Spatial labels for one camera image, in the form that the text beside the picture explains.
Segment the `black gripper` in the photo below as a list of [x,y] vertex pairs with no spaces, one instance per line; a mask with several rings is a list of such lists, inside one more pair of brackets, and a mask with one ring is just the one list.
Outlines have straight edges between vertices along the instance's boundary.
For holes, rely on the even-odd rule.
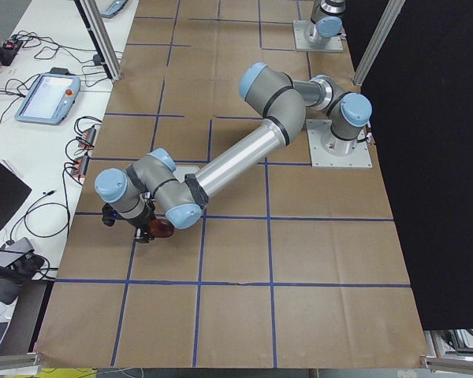
[[128,219],[128,222],[136,228],[134,240],[137,243],[149,243],[154,239],[154,236],[151,234],[150,222],[155,219],[155,205],[153,202],[146,202],[143,210],[137,217]]

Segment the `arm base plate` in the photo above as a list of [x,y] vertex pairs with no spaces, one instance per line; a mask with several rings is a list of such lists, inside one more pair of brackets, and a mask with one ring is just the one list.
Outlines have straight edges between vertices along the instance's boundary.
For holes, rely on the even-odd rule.
[[339,34],[342,21],[337,17],[324,17],[316,23],[310,20],[295,20],[292,23],[295,48],[298,51],[341,53],[343,46]]
[[331,120],[307,119],[307,140],[313,168],[328,169],[371,169],[373,167],[369,147],[363,138],[363,131],[352,141],[334,136]]

